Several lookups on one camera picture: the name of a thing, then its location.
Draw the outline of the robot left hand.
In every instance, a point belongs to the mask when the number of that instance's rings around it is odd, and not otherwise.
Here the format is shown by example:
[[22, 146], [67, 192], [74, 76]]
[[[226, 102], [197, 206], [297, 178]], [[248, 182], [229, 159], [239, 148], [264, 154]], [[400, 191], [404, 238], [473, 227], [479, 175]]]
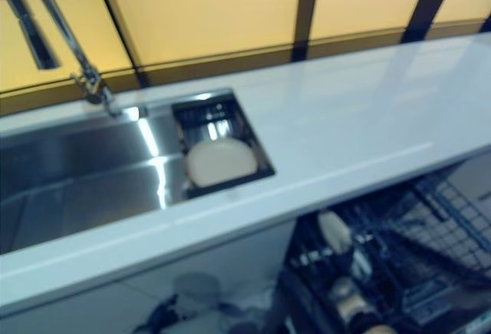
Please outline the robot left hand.
[[160, 333], [164, 328], [179, 322], [184, 315], [184, 309], [178, 304], [178, 295], [172, 295], [159, 303], [147, 319], [150, 333]]

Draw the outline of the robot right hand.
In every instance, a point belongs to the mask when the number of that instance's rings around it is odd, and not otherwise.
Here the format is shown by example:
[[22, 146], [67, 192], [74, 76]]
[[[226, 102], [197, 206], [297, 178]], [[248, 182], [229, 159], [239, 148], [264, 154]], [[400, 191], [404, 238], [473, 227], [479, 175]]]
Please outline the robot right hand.
[[335, 254], [332, 259], [340, 271], [357, 280], [366, 277], [364, 255], [357, 246], [350, 247], [346, 252]]

